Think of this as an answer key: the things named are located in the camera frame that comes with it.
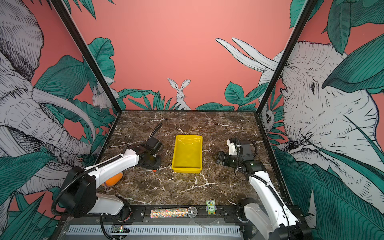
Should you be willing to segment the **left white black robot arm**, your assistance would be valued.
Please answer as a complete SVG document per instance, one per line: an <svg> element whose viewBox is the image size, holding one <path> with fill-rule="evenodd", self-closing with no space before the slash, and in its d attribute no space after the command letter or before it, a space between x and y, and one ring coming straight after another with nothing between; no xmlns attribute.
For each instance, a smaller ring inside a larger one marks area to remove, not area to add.
<svg viewBox="0 0 384 240"><path fill-rule="evenodd" d="M156 125L148 140L141 145L127 145L122 153L87 168L72 168L54 198L51 212L55 216L110 215L124 222L130 218L130 204L123 197L98 194L97 189L112 177L132 167L157 170L162 161L158 152L163 144L155 138L162 127Z"/></svg>

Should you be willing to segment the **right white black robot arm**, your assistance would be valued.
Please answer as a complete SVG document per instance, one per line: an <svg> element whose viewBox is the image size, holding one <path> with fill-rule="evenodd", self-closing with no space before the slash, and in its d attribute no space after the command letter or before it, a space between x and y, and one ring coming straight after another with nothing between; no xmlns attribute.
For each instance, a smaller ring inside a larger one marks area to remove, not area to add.
<svg viewBox="0 0 384 240"><path fill-rule="evenodd" d="M227 140L229 151L213 155L218 165L232 168L243 174L254 188L262 202L243 199L238 203L237 216L240 222L252 223L257 232L255 237L264 240L311 240L312 231L302 210L289 204L279 195L262 162L256 159L254 141L241 141L237 137Z"/></svg>

